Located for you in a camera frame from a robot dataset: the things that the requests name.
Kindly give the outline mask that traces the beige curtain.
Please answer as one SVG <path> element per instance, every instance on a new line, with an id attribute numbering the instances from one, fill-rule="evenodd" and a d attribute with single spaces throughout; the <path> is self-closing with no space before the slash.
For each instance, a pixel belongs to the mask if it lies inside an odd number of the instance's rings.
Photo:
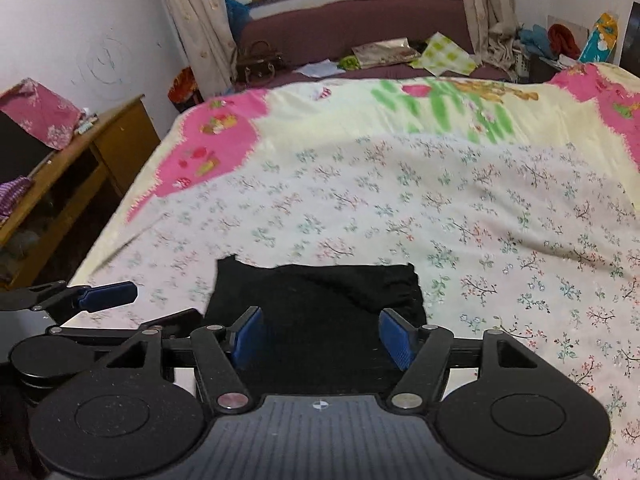
<path id="1" fill-rule="evenodd" d="M 236 44 L 226 0 L 165 0 L 201 95 L 220 96 L 231 87 Z"/>
<path id="2" fill-rule="evenodd" d="M 515 63 L 515 0 L 463 0 L 475 56 L 507 72 Z"/>

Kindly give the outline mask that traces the blue cloth behind curtain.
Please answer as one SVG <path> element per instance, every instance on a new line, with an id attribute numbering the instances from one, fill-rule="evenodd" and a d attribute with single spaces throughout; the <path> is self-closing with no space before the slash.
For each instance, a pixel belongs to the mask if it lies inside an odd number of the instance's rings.
<path id="1" fill-rule="evenodd" d="M 247 24 L 252 20 L 250 7 L 238 0 L 224 0 L 227 8 L 228 22 L 232 37 L 235 42 L 239 42 L 242 32 Z"/>

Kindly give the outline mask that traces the purple knitted item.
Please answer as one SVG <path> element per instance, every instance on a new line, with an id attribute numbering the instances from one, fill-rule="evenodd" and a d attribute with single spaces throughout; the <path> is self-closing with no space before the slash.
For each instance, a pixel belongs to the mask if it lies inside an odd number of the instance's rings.
<path id="1" fill-rule="evenodd" d="M 16 204 L 34 185 L 29 177 L 18 177 L 0 185 L 0 219 L 5 222 L 14 211 Z"/>

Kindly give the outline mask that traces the shiny gold package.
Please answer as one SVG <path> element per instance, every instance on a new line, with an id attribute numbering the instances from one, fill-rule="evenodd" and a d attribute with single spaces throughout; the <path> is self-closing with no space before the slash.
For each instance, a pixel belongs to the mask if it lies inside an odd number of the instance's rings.
<path id="1" fill-rule="evenodd" d="M 375 41 L 353 47 L 352 53 L 361 68 L 409 63 L 420 58 L 420 52 L 410 46 L 407 38 Z"/>

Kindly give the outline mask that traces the maroon window seat cushion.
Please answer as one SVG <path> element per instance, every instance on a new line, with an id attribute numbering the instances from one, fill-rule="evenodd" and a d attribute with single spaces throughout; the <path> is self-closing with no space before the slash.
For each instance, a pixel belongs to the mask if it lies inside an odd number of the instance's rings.
<path id="1" fill-rule="evenodd" d="M 299 67 L 337 61 L 353 47 L 397 38 L 420 44 L 436 32 L 473 52 L 463 0 L 343 0 L 274 14 L 244 27 L 240 49 L 258 44 L 280 52 L 284 69 L 264 83 L 277 88 L 311 81 Z"/>

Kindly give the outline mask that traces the teal clothes pile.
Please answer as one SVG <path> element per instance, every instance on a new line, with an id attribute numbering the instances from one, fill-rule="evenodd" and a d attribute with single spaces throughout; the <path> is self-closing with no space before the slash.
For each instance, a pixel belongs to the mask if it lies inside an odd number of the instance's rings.
<path id="1" fill-rule="evenodd" d="M 547 29 L 535 24 L 532 28 L 521 28 L 518 31 L 518 40 L 526 51 L 540 58 L 556 60 L 558 56 L 553 52 Z"/>

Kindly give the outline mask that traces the yellow pink cartoon blanket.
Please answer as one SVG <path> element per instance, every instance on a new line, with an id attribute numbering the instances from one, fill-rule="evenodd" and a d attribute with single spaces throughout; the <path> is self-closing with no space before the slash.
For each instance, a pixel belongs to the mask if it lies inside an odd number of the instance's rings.
<path id="1" fill-rule="evenodd" d="M 639 79 L 578 64 L 545 84 L 488 79 L 330 78 L 218 96 L 181 114 L 126 197 L 125 219 L 228 174 L 262 141 L 306 151 L 384 131 L 461 136 L 477 144 L 574 144 L 639 200 Z"/>

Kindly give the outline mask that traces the white paper sheet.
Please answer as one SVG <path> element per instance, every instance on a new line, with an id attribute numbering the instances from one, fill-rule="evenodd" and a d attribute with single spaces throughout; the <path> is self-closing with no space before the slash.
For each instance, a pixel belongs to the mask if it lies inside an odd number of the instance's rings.
<path id="1" fill-rule="evenodd" d="M 327 58 L 321 62 L 309 63 L 296 68 L 294 73 L 301 74 L 312 79 L 323 79 L 344 74 L 346 73 L 346 70 L 343 70 L 338 66 L 337 62 L 333 62 Z"/>

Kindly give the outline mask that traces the black pants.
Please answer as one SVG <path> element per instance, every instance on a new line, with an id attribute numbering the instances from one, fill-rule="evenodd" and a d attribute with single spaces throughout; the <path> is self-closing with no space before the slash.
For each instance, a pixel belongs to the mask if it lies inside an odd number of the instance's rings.
<path id="1" fill-rule="evenodd" d="M 229 326 L 247 308 L 262 309 L 267 337 L 242 382 L 265 394 L 389 393 L 401 372 L 378 336 L 378 316 L 394 309 L 425 323 L 412 264 L 256 268 L 218 260 L 204 320 Z"/>

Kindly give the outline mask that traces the colourful blue yellow bag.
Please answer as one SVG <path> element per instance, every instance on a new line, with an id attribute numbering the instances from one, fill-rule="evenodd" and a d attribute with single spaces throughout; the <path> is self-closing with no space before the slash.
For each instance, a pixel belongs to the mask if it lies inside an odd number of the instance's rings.
<path id="1" fill-rule="evenodd" d="M 618 38 L 617 16 L 604 12 L 597 19 L 578 61 L 581 63 L 608 62 Z"/>

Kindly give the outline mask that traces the red orange bag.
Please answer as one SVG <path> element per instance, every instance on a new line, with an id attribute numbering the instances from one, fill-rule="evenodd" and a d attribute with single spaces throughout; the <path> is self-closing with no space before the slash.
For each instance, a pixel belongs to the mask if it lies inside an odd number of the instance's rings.
<path id="1" fill-rule="evenodd" d="M 177 110 L 186 110 L 203 102 L 198 83 L 190 66 L 178 73 L 167 96 L 169 101 L 177 107 Z"/>

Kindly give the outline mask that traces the right beige curtain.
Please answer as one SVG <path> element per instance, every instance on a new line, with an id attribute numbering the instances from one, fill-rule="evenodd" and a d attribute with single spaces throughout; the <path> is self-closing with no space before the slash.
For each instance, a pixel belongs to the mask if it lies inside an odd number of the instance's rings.
<path id="1" fill-rule="evenodd" d="M 515 63 L 515 0 L 463 0 L 475 56 L 507 72 Z"/>

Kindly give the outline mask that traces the brown leather handbag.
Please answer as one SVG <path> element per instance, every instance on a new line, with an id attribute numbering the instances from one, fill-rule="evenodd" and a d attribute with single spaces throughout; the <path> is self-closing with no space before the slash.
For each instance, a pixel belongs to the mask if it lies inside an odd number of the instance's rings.
<path id="1" fill-rule="evenodd" d="M 288 71 L 283 54 L 266 40 L 256 40 L 239 50 L 235 61 L 236 84 L 256 87 Z"/>

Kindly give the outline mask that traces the green checkered cloth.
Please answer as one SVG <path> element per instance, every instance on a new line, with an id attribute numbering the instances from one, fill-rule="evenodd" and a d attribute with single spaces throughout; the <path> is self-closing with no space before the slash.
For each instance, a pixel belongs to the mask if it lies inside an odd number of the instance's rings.
<path id="1" fill-rule="evenodd" d="M 478 67 L 472 55 L 440 32 L 427 40 L 425 50 L 409 65 L 415 70 L 427 70 L 434 76 L 446 72 L 470 76 Z"/>

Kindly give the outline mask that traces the pink floral cloth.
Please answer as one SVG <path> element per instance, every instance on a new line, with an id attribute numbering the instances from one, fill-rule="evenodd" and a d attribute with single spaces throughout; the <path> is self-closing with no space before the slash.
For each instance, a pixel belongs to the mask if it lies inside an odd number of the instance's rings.
<path id="1" fill-rule="evenodd" d="M 32 78 L 25 78 L 1 95 L 1 111 L 28 134 L 61 151 L 72 142 L 85 113 Z"/>

